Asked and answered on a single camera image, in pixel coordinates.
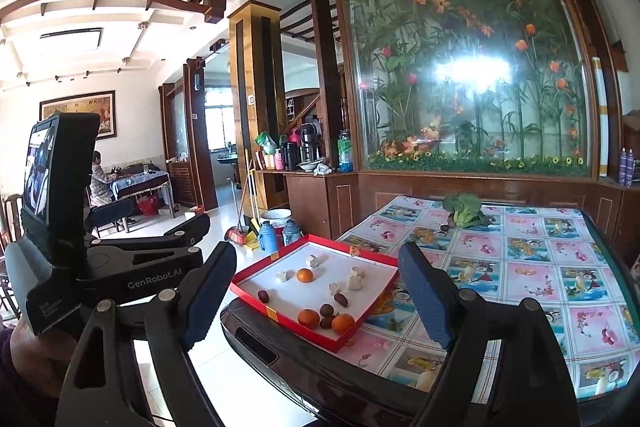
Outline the operator left hand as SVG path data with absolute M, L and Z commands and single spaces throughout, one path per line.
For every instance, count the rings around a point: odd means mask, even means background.
M 25 317 L 17 322 L 10 339 L 16 373 L 48 397 L 57 398 L 63 387 L 76 340 L 66 332 L 49 329 L 37 336 Z

